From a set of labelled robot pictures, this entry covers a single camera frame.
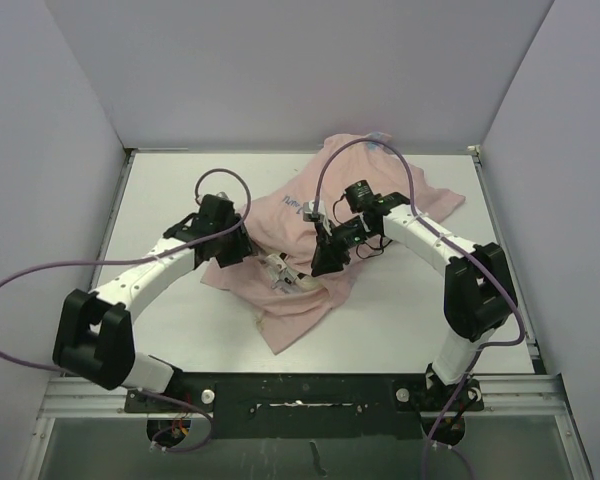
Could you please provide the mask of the pink pillowcase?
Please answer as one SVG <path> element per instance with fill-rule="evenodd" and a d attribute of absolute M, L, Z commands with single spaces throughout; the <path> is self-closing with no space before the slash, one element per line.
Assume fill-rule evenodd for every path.
<path fill-rule="evenodd" d="M 385 237 L 390 208 L 410 204 L 441 222 L 464 203 L 428 185 L 423 170 L 390 154 L 387 143 L 384 134 L 327 138 L 299 174 L 252 202 L 245 226 L 257 254 L 225 268 L 212 262 L 203 274 L 204 284 L 255 308 L 273 353 L 345 303 L 373 251 L 368 240 Z"/>

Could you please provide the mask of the cream pillow with bear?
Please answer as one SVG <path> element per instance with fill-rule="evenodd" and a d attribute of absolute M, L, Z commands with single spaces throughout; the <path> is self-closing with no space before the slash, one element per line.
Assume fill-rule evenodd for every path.
<path fill-rule="evenodd" d="M 269 275 L 271 289 L 284 294 L 303 294 L 319 291 L 322 283 L 294 268 L 287 262 L 288 255 L 283 252 L 266 254 L 260 264 Z"/>

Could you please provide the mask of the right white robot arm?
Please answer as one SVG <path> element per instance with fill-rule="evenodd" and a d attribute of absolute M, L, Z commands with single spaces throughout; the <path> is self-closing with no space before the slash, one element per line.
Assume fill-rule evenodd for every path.
<path fill-rule="evenodd" d="M 350 251 L 373 237 L 404 246 L 439 273 L 449 333 L 430 365 L 434 377 L 425 384 L 425 395 L 432 406 L 449 408 L 460 398 L 459 381 L 479 348 L 513 314 L 506 299 L 517 300 L 504 251 L 495 243 L 478 245 L 454 236 L 426 221 L 405 195 L 375 194 L 365 180 L 347 187 L 344 199 L 354 216 L 339 225 L 329 220 L 323 202 L 303 205 L 303 219 L 316 231 L 311 275 L 343 271 Z"/>

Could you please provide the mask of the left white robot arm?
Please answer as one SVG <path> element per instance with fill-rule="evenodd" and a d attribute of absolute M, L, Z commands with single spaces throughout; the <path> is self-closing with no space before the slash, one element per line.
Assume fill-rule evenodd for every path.
<path fill-rule="evenodd" d="M 199 210 L 169 227 L 144 262 L 90 292 L 72 291 L 64 300 L 52 360 L 72 374 L 107 390 L 148 390 L 160 410 L 180 405 L 184 387 L 176 368 L 136 351 L 134 321 L 167 288 L 203 263 L 233 266 L 254 248 L 226 195 L 206 195 Z"/>

